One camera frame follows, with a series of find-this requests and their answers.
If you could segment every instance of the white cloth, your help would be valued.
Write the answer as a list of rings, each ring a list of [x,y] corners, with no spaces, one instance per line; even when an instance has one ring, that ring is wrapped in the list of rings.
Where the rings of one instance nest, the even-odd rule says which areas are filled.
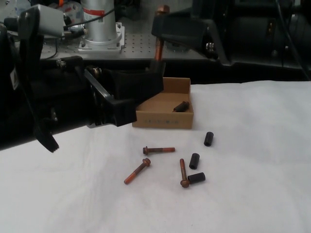
[[[1,151],[0,232],[311,232],[311,83],[192,85],[191,101],[192,130],[82,127],[56,135],[54,154]],[[125,185],[146,145],[176,152]],[[180,158],[207,180],[182,188]]]

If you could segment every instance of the bolt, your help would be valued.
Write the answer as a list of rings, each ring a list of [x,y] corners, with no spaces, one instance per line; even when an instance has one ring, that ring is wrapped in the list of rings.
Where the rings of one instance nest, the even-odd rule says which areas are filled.
[[[170,7],[167,5],[159,6],[157,11],[155,12],[155,15],[163,15],[167,14],[170,12]],[[163,52],[163,46],[164,46],[164,41],[160,38],[156,39],[155,43],[155,60],[156,61],[161,61],[162,60],[162,52]]]
[[[187,179],[185,161],[184,159],[180,159],[179,162],[180,162],[181,177],[182,177],[182,181],[180,182],[180,185],[183,186],[183,188],[188,188],[190,182]]]
[[[144,147],[142,149],[142,152],[145,155],[148,155],[148,153],[155,153],[155,152],[174,152],[175,151],[175,147],[168,147],[168,148],[148,148],[148,147]]]
[[[136,168],[136,170],[131,175],[129,175],[129,177],[124,180],[124,183],[129,184],[146,166],[150,166],[150,163],[150,159],[143,159],[142,164],[138,168]]]

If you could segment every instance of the black machine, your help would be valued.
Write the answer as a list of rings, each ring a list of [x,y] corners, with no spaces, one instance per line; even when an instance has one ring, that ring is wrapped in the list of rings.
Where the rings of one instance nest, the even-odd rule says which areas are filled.
[[[309,9],[309,0],[193,0],[189,9],[156,16],[152,34],[224,66],[302,68],[309,77]],[[18,21],[19,51],[0,28],[0,149],[37,139],[53,152],[54,133],[134,122],[136,106],[163,90],[162,61],[141,71],[85,66],[78,56],[43,66],[41,16],[30,10]]]
[[[193,0],[191,8],[156,16],[152,34],[225,66],[252,63],[300,68],[276,2],[294,46],[304,63],[311,64],[310,0]]]

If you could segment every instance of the cable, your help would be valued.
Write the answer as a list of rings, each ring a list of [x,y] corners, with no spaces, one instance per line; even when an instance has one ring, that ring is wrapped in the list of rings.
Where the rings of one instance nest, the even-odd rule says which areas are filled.
[[[84,22],[80,22],[80,23],[72,23],[72,24],[69,24],[67,26],[64,26],[64,29],[68,29],[70,27],[73,27],[73,26],[77,26],[77,25],[81,25],[81,24],[86,24],[86,23],[91,23],[91,22],[94,22],[96,20],[99,20],[101,18],[104,18],[105,16],[109,15],[110,13],[114,12],[116,10],[116,8],[118,7],[114,7],[112,10],[108,11],[107,13],[103,14],[102,16],[98,16],[96,18],[93,18],[93,19],[90,19],[90,20],[87,20],[87,21],[84,21]]]
[[[289,30],[286,27],[286,23],[285,23],[283,14],[282,14],[282,10],[281,10],[279,0],[275,0],[275,3],[276,3],[276,9],[277,9],[280,21],[281,21],[281,26],[282,26],[284,34],[285,34],[285,36],[289,42],[289,45],[290,45],[289,47],[292,51],[293,57],[298,62],[298,64],[301,66],[302,72],[304,73],[306,78],[311,82],[311,74],[309,73],[309,69],[308,69],[307,65],[302,61],[302,59],[301,59],[301,57],[297,51],[297,48],[293,43],[293,40],[292,40],[291,35],[289,33]]]
[[[58,44],[57,44],[57,39],[55,39],[55,53],[50,57],[43,58],[42,60],[51,59],[51,58],[55,57],[57,55],[57,53],[58,53]]]

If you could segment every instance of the open cardboard box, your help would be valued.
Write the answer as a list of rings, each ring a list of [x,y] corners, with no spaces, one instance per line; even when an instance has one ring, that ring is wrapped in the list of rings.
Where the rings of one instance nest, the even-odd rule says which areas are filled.
[[[190,79],[163,78],[164,90],[139,105],[137,121],[133,127],[191,129],[193,108],[190,100]],[[174,107],[188,101],[189,109],[184,113],[173,113]]]

